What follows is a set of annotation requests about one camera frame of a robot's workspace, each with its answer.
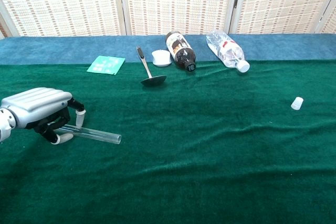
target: brown bottle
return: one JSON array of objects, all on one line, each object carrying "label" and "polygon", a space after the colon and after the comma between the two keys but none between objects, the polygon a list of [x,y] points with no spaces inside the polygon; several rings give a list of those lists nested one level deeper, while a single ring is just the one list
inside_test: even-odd
[{"label": "brown bottle", "polygon": [[196,55],[189,43],[178,31],[171,31],[166,35],[166,45],[180,68],[191,72],[196,68]]}]

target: table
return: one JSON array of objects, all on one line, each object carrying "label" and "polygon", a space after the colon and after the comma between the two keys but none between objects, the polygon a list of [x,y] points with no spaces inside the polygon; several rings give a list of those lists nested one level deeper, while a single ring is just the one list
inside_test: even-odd
[{"label": "table", "polygon": [[250,65],[239,74],[200,61],[188,73],[150,63],[167,75],[155,88],[140,84],[139,62],[116,76],[87,73],[88,64],[1,65],[2,97],[70,91],[86,127],[122,135],[120,145],[78,137],[54,146],[12,130],[0,144],[2,222],[333,223],[336,61]]}]

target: white bottle cap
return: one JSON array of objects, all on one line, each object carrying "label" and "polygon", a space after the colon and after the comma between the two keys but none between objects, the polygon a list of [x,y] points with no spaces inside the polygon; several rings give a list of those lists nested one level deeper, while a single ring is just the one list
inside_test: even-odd
[{"label": "white bottle cap", "polygon": [[299,110],[301,108],[302,103],[303,103],[303,98],[296,97],[295,100],[293,101],[291,107],[294,110]]},{"label": "white bottle cap", "polygon": [[239,72],[245,73],[247,72],[247,70],[250,69],[250,64],[246,60],[241,60],[237,64],[237,69],[239,70]]},{"label": "white bottle cap", "polygon": [[153,64],[158,67],[165,67],[170,65],[170,52],[167,50],[156,50],[152,52]]}]

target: blue cloth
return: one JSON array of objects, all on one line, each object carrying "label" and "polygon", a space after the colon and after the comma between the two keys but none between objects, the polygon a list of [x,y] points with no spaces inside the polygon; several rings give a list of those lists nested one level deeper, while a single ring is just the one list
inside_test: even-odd
[{"label": "blue cloth", "polygon": [[[247,60],[336,59],[335,34],[231,35]],[[14,37],[0,40],[0,64],[92,63],[97,56],[140,62],[140,46],[147,61],[151,52],[166,49],[165,36]],[[185,35],[196,61],[218,60],[207,46],[205,35]]]}]

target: clear plastic tube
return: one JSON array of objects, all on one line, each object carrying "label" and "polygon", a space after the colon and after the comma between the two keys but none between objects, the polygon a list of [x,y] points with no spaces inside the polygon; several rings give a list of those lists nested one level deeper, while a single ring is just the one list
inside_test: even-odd
[{"label": "clear plastic tube", "polygon": [[81,136],[86,137],[94,140],[99,140],[103,142],[108,142],[112,144],[120,144],[121,135],[104,132],[104,131],[97,131],[82,127],[76,127],[73,125],[66,124],[63,127],[56,129],[56,133],[71,133],[74,136]]}]

